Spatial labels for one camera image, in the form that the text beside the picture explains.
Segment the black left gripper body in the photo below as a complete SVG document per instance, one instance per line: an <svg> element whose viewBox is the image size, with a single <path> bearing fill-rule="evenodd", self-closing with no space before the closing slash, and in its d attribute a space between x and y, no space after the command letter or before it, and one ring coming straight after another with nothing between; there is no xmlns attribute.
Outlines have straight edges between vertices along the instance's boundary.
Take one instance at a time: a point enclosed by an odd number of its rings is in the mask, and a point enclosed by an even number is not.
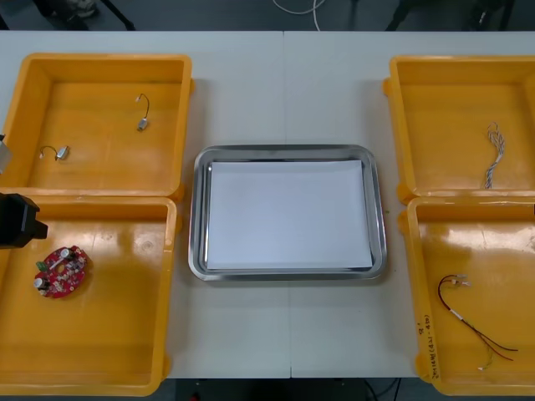
<svg viewBox="0 0 535 401"><path fill-rule="evenodd" d="M1 194L1 249L23 248L40 238L40 208L19 194Z"/></svg>

